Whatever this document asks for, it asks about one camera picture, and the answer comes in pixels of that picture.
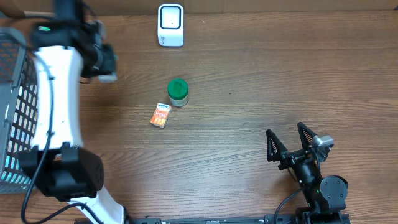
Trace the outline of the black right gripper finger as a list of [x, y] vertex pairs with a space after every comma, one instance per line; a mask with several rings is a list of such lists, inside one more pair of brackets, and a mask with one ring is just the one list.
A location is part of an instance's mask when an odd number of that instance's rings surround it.
[[287, 148], [281, 143], [279, 138], [273, 131], [268, 129], [266, 131], [267, 137], [267, 161], [276, 162], [285, 159], [285, 155], [288, 153]]
[[300, 136], [301, 144], [303, 149], [305, 150], [312, 150], [312, 139], [317, 135], [315, 132], [313, 132], [311, 129], [309, 129], [306, 125], [304, 125], [302, 122], [299, 122], [297, 124], [298, 128], [298, 133]]

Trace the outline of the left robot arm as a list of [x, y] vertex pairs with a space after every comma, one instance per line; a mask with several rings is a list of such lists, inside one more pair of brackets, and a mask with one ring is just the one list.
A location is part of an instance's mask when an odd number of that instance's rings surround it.
[[127, 210], [104, 186], [104, 167], [85, 149], [80, 131], [81, 78], [116, 80], [116, 55], [104, 43], [104, 26], [86, 21], [80, 0], [55, 1], [55, 15], [36, 23], [30, 41], [38, 82], [32, 147], [19, 154], [31, 188], [78, 208], [92, 223], [129, 223]]

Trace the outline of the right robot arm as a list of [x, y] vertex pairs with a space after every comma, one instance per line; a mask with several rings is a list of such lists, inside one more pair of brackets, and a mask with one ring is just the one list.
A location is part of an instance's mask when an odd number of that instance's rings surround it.
[[[288, 151], [273, 131], [266, 131], [267, 160], [280, 162], [279, 170], [287, 170], [299, 189], [264, 219], [269, 223], [350, 223], [349, 216], [341, 212], [346, 208], [347, 180], [338, 175], [323, 177], [321, 173], [321, 163], [334, 146], [333, 138], [318, 135], [302, 122], [297, 129], [302, 148], [293, 152]], [[293, 215], [280, 215], [281, 208], [299, 193], [305, 197], [307, 206], [296, 209]]]

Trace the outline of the green lid white jar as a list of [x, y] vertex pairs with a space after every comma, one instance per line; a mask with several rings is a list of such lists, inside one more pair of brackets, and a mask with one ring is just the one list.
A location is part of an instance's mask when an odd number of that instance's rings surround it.
[[182, 107], [189, 101], [189, 87], [185, 80], [175, 78], [167, 86], [170, 102], [174, 106]]

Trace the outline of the orange tissue pack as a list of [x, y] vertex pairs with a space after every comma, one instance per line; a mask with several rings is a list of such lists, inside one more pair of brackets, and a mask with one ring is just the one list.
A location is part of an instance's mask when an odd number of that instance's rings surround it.
[[165, 128], [171, 111], [172, 107], [170, 105], [157, 103], [156, 109], [150, 119], [150, 124], [159, 128]]

